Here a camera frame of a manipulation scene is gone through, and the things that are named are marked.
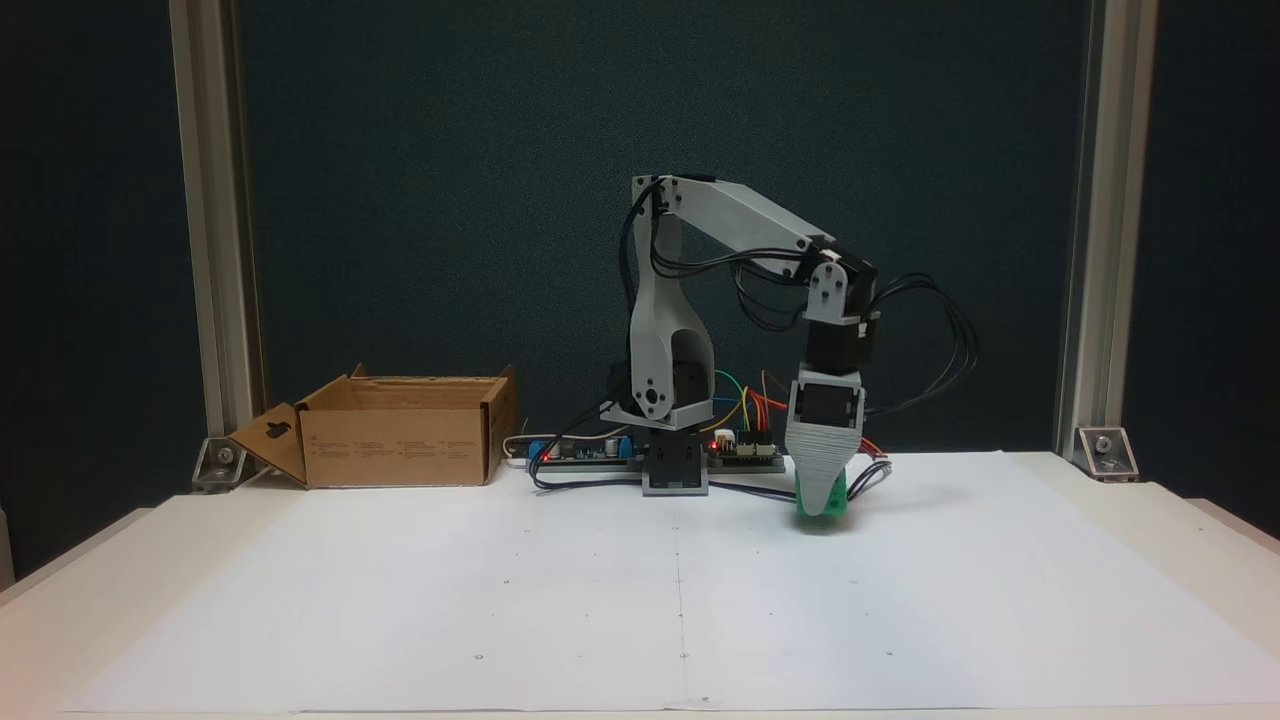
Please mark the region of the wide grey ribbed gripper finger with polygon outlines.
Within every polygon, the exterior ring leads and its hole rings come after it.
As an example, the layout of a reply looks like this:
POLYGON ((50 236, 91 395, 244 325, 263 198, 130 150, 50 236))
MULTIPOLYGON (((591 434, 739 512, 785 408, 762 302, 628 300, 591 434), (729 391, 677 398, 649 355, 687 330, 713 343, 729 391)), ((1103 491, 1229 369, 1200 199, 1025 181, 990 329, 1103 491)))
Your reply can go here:
POLYGON ((861 429, 787 427, 785 445, 794 460, 800 514, 838 518, 847 511, 847 469, 861 448, 861 429))

